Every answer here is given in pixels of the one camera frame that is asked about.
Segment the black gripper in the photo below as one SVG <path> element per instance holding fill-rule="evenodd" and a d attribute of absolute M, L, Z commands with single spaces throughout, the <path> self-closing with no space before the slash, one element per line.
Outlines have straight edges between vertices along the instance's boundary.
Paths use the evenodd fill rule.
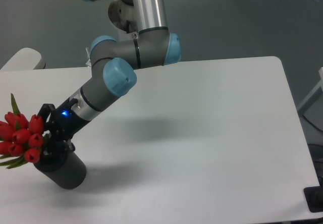
<path fill-rule="evenodd" d="M 75 151 L 71 139 L 90 122 L 72 110 L 77 102 L 78 100 L 73 98 L 65 100 L 57 108 L 51 103 L 44 103 L 40 108 L 37 116 L 42 118 L 44 129 L 51 134 L 51 141 L 42 152 L 41 160 L 54 161 Z"/>

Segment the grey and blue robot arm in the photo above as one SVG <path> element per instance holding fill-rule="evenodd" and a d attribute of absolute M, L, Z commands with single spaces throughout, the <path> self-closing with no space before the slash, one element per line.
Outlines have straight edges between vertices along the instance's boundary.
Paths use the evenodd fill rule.
<path fill-rule="evenodd" d="M 74 134 L 129 92 L 137 81 L 136 70 L 180 61 L 180 41 L 168 30 L 164 0 L 121 1 L 134 9 L 138 37 L 121 42 L 105 35 L 94 39 L 91 78 L 60 106 L 44 104 L 39 111 L 45 130 L 50 132 L 41 159 L 74 151 Z"/>

